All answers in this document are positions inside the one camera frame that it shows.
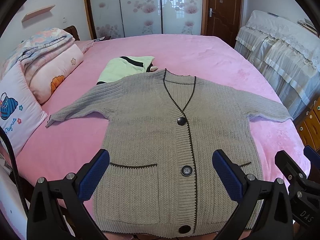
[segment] bed headboard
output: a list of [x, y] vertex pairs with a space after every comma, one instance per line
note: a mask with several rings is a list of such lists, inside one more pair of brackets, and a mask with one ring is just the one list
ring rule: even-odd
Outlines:
[[79, 35], [78, 35], [78, 31], [74, 25], [69, 26], [63, 30], [65, 30], [67, 33], [70, 33], [75, 38], [76, 41], [80, 40]]

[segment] metal screw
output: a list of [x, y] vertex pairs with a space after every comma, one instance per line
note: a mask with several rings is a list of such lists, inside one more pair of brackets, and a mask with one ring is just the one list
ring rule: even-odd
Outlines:
[[74, 177], [75, 177], [75, 174], [73, 172], [68, 173], [66, 176], [67, 179], [73, 179]]
[[44, 182], [44, 177], [40, 177], [39, 179], [38, 179], [38, 183], [43, 183]]
[[253, 174], [248, 174], [247, 178], [248, 180], [251, 180], [251, 181], [256, 179], [256, 177]]
[[281, 178], [278, 178], [278, 179], [277, 179], [277, 182], [278, 182], [279, 184], [283, 184], [283, 183], [284, 183], [283, 179], [281, 179]]

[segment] gray knit cardigan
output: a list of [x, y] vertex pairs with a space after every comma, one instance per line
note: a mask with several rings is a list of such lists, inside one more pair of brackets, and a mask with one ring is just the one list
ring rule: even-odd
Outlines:
[[[110, 165], [93, 195], [102, 231], [160, 237], [221, 230], [236, 207], [212, 166], [222, 149], [246, 174], [263, 179], [249, 119], [291, 119], [280, 103], [167, 70], [97, 85], [51, 115], [55, 121], [99, 112], [109, 119], [102, 148]], [[179, 125], [177, 119], [187, 122]], [[185, 177], [181, 168], [192, 167]], [[260, 205], [247, 228], [252, 228]]]

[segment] pink bedsheet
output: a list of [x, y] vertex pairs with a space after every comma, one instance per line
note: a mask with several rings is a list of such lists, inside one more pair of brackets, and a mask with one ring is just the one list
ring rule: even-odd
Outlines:
[[[280, 102], [260, 72], [219, 38], [157, 34], [98, 42], [43, 105], [43, 110], [50, 115], [74, 102], [96, 84], [108, 61], [120, 56], [154, 56], [153, 64], [159, 69], [197, 76]], [[45, 128], [46, 123], [47, 120], [39, 126], [17, 156], [20, 174], [33, 185], [39, 177], [56, 180], [69, 172], [76, 173], [100, 149], [108, 126], [108, 120], [97, 113], [49, 128]], [[265, 180], [283, 178], [274, 164], [279, 150], [285, 150], [309, 174], [310, 162], [303, 155], [302, 141], [291, 120], [277, 123], [256, 118], [250, 128]], [[85, 206], [93, 216], [92, 201]]]

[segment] cardigan button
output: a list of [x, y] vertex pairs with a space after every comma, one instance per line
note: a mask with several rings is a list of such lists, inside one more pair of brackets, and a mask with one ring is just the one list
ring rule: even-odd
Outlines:
[[185, 125], [187, 122], [187, 119], [185, 117], [178, 118], [178, 125]]
[[180, 234], [186, 234], [191, 230], [190, 226], [182, 226], [179, 228], [179, 233]]
[[181, 174], [185, 177], [189, 177], [192, 174], [192, 168], [189, 165], [183, 166]]

